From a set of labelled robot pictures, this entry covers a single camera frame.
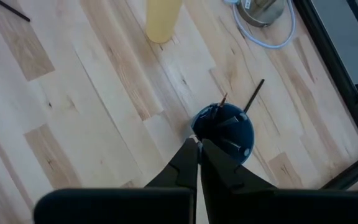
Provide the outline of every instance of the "blue bowl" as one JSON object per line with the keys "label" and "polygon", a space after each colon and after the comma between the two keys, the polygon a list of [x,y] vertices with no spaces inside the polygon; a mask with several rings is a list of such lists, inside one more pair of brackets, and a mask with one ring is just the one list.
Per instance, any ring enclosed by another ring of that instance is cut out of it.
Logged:
{"label": "blue bowl", "polygon": [[243,164],[251,155],[255,134],[251,120],[242,109],[225,103],[212,119],[211,109],[217,103],[202,109],[194,118],[191,128],[199,139],[209,139],[229,154],[237,163]]}

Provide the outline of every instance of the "wooden floor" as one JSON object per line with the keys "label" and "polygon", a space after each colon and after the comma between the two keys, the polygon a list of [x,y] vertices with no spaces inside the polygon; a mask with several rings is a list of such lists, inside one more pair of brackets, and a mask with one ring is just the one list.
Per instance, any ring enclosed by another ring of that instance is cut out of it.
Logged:
{"label": "wooden floor", "polygon": [[[299,15],[290,44],[267,50],[243,38],[221,0],[184,0],[166,44],[145,36],[144,0],[5,1],[32,21],[0,7],[0,223],[30,223],[53,189],[143,186],[201,108],[225,92],[243,107],[262,78],[247,168],[317,189],[358,160],[358,131]],[[288,8],[250,29],[280,43]]]}

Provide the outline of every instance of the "black rod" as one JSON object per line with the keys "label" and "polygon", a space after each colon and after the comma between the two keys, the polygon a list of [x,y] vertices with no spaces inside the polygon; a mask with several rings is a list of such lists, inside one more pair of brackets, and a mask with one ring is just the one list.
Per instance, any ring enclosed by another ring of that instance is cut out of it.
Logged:
{"label": "black rod", "polygon": [[30,19],[21,14],[19,11],[17,11],[16,9],[12,8],[11,6],[9,6],[8,4],[4,3],[3,1],[0,0],[0,5],[4,8],[6,8],[7,10],[11,11],[12,13],[14,13],[15,15],[19,16],[20,18],[24,19],[27,22],[30,22]]}
{"label": "black rod", "polygon": [[262,85],[264,84],[265,80],[262,79],[258,85],[258,87],[256,88],[256,90],[254,91],[254,94],[252,94],[251,99],[248,101],[248,104],[246,106],[246,108],[244,109],[244,113],[247,113],[249,107],[251,106],[252,102],[254,101],[256,95],[258,95],[258,92],[260,90],[260,87],[262,87]]}

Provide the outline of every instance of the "yellow bottle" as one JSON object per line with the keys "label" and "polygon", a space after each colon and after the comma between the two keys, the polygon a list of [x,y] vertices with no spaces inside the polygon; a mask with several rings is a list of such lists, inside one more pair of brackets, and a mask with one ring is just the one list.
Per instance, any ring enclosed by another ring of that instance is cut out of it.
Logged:
{"label": "yellow bottle", "polygon": [[170,40],[182,0],[147,0],[146,34],[156,43]]}

